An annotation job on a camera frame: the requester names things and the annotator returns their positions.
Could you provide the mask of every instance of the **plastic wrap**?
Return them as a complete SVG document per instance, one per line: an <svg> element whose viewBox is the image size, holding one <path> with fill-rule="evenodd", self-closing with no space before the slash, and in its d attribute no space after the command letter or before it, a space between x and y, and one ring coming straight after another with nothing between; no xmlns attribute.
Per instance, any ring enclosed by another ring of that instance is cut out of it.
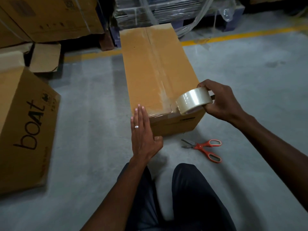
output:
<svg viewBox="0 0 308 231"><path fill-rule="evenodd" d="M231 21L235 6L235 0L115 0L113 17L120 29L195 18L190 25L176 30L180 37L209 12L218 11L225 21Z"/></svg>

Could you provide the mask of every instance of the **hand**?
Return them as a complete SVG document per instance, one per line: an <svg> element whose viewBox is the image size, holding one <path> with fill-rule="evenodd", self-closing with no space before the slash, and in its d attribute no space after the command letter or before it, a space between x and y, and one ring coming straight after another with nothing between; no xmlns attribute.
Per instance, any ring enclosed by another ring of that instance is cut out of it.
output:
<svg viewBox="0 0 308 231"><path fill-rule="evenodd" d="M133 159L148 164L149 160L163 147L163 137L154 137L146 109L138 105L131 117Z"/></svg>
<svg viewBox="0 0 308 231"><path fill-rule="evenodd" d="M208 114L231 124L247 115L229 86L207 79L199 83L197 87L205 87L215 94L214 103L204 106Z"/></svg>

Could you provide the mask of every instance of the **scissors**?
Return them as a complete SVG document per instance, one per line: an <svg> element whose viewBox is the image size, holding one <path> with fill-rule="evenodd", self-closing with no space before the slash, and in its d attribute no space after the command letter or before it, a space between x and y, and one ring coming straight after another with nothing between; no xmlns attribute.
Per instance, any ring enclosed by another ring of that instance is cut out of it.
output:
<svg viewBox="0 0 308 231"><path fill-rule="evenodd" d="M219 147L221 145L221 141L209 140L206 143L195 143L190 140L182 140L182 141L190 144L188 146L182 146L183 148L193 148L193 149L199 150L202 153L204 153L211 162L221 163L221 158L218 155L215 155L214 153L210 151L206 151L203 148L203 147Z"/></svg>

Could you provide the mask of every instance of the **yellow stripe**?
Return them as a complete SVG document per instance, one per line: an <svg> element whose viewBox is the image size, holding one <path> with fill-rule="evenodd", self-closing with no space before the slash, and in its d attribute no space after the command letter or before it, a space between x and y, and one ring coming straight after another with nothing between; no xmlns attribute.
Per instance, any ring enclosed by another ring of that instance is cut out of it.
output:
<svg viewBox="0 0 308 231"><path fill-rule="evenodd" d="M250 37L258 37L258 36L267 36L267 35L274 35L274 34L279 34L279 33L288 33L288 32L293 32L293 31L303 31L303 30L308 30L308 25L299 25L299 26L288 27L288 28L278 28L278 29L265 30L265 31L240 33L240 34L220 36L220 37L215 37L215 38L190 40L190 41L181 42L181 44L182 44L182 46L202 45L202 44L206 44L206 43L214 43L214 42L220 42L220 41L235 40L235 39L250 38ZM113 56L113 55L119 55L121 53L122 53L121 49L116 49L116 50L104 51L104 52L99 52L99 53L89 53L89 54L80 54L80 55L75 55L75 56L65 56L64 62L77 62L77 61L83 61L83 60L94 59L94 58L99 58L99 57L108 57L108 56Z"/></svg>

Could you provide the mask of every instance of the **sealed cardboard box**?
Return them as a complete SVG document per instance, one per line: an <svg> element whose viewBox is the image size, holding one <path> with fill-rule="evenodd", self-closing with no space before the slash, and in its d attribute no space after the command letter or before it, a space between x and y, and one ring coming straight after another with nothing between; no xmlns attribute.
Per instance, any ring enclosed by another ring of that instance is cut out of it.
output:
<svg viewBox="0 0 308 231"><path fill-rule="evenodd" d="M171 24L120 32L132 113L147 108L155 136L193 130L205 111L181 116L175 100L199 83Z"/></svg>
<svg viewBox="0 0 308 231"><path fill-rule="evenodd" d="M21 51L0 54L0 194L46 183L60 95L23 65Z"/></svg>
<svg viewBox="0 0 308 231"><path fill-rule="evenodd" d="M96 0L0 0L0 6L34 42L104 33Z"/></svg>
<svg viewBox="0 0 308 231"><path fill-rule="evenodd" d="M0 8L0 48L30 41L23 30Z"/></svg>

